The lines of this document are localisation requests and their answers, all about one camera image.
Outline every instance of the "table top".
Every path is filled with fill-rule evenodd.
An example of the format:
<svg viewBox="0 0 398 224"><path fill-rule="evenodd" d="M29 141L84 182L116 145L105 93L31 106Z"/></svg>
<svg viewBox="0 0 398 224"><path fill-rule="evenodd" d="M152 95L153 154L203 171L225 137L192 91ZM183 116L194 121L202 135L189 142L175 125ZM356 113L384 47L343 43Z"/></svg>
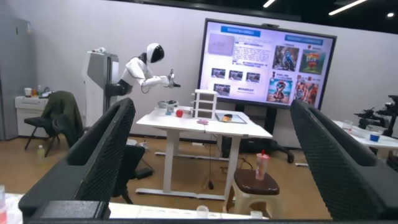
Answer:
<svg viewBox="0 0 398 224"><path fill-rule="evenodd" d="M6 194L7 224L22 224L22 212L18 208L22 194ZM197 212L174 208L151 207L144 205L128 205L109 203L110 218L186 218L194 219ZM215 219L250 219L248 215L209 212L208 218Z"/></svg>
<svg viewBox="0 0 398 224"><path fill-rule="evenodd" d="M179 106L175 109L189 110L191 107ZM152 126L160 129L176 129L182 131L199 131L210 134L223 134L226 136L242 136L244 138L267 138L272 139L264 128L253 123L243 112L216 110L217 113L236 114L241 117L246 124L224 123L218 120L208 120L207 125L198 124L198 119L192 118L191 115L184 114L182 118L178 118L175 112L171 115L165 114L165 109L155 108L154 111L142 117L137 124Z"/></svg>
<svg viewBox="0 0 398 224"><path fill-rule="evenodd" d="M333 121L339 127L343 127L343 122ZM375 147L377 149L398 149L398 139L390 138L388 136L380 136L378 142L370 140L370 131L353 126L349 133L355 140L365 146Z"/></svg>

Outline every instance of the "large display screen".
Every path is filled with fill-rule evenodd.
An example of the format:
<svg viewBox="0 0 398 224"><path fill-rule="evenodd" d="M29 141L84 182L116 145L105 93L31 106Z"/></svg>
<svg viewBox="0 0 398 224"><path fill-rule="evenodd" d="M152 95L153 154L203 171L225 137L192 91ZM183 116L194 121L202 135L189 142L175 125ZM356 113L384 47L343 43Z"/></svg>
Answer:
<svg viewBox="0 0 398 224"><path fill-rule="evenodd" d="M320 108L336 37L207 19L198 88L219 101Z"/></svg>

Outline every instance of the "power strip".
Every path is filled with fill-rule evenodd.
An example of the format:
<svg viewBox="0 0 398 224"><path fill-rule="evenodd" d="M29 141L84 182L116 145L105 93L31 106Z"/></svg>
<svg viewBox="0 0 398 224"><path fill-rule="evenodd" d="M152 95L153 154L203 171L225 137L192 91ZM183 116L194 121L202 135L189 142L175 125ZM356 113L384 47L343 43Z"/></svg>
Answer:
<svg viewBox="0 0 398 224"><path fill-rule="evenodd" d="M193 142L193 143L192 143L192 146L205 147L205 146L203 145L203 143L199 143L199 142Z"/></svg>

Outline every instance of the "paper cup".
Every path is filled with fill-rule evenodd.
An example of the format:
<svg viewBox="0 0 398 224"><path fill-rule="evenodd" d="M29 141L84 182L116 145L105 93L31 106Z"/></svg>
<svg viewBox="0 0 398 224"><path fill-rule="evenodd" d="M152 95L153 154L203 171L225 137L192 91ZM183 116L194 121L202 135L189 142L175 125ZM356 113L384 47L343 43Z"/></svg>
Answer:
<svg viewBox="0 0 398 224"><path fill-rule="evenodd" d="M25 88L25 96L31 97L32 96L32 88Z"/></svg>
<svg viewBox="0 0 398 224"><path fill-rule="evenodd" d="M374 142L378 142L379 139L380 139L380 135L381 135L380 132L372 131L371 134L370 134L370 140L374 141Z"/></svg>

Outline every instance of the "poster image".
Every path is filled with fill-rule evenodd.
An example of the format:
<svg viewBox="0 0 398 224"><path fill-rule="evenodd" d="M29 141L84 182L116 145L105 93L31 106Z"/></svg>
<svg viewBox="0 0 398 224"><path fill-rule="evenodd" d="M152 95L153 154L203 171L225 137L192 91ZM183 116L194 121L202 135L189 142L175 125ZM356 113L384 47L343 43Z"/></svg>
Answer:
<svg viewBox="0 0 398 224"><path fill-rule="evenodd" d="M216 91L221 96L229 96L229 92L231 91L230 85L222 85L222 84L214 84L214 91Z"/></svg>
<svg viewBox="0 0 398 224"><path fill-rule="evenodd" d="M315 50L303 50L300 64L300 72L321 75L323 64L325 63L325 58L325 52L319 52Z"/></svg>
<svg viewBox="0 0 398 224"><path fill-rule="evenodd" d="M243 72L240 71L229 71L229 79L235 81L242 81Z"/></svg>
<svg viewBox="0 0 398 224"><path fill-rule="evenodd" d="M317 99L318 90L319 84L306 82L306 80L301 79L296 84L294 98L296 100L302 100L312 106L315 106L315 100Z"/></svg>
<svg viewBox="0 0 398 224"><path fill-rule="evenodd" d="M295 47L276 46L273 69L295 71L299 49Z"/></svg>
<svg viewBox="0 0 398 224"><path fill-rule="evenodd" d="M292 80L271 78L269 80L267 101L273 103L289 104L289 98L292 92L292 84Z"/></svg>
<svg viewBox="0 0 398 224"><path fill-rule="evenodd" d="M248 72L248 75L246 76L246 81L259 83L260 82L260 74Z"/></svg>
<svg viewBox="0 0 398 224"><path fill-rule="evenodd" d="M212 68L211 69L212 78L225 78L225 69Z"/></svg>

